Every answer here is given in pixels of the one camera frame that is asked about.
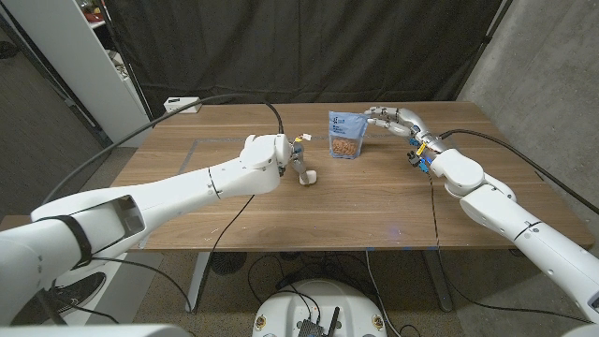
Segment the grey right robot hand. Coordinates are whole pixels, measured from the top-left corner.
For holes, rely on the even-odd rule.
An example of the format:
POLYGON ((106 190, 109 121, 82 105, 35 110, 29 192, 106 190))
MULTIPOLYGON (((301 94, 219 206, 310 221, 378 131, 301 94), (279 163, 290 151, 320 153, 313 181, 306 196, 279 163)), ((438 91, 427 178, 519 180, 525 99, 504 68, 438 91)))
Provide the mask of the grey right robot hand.
POLYGON ((390 133, 413 139, 419 146, 437 154, 448 149, 441 139, 434 136, 422 119, 406 108, 370 107, 364 111, 369 125, 385 128, 390 133))

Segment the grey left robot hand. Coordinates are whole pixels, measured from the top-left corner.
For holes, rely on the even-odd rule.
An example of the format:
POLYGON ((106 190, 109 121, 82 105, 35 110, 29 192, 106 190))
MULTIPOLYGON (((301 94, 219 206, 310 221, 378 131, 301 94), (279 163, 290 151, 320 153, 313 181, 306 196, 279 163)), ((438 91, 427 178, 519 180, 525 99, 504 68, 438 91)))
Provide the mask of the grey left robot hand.
POLYGON ((303 160, 304 148, 300 141, 292 143, 291 164, 293 169, 299 174, 299 182, 302 185, 313 184, 316 182, 316 172, 308 170, 303 160))

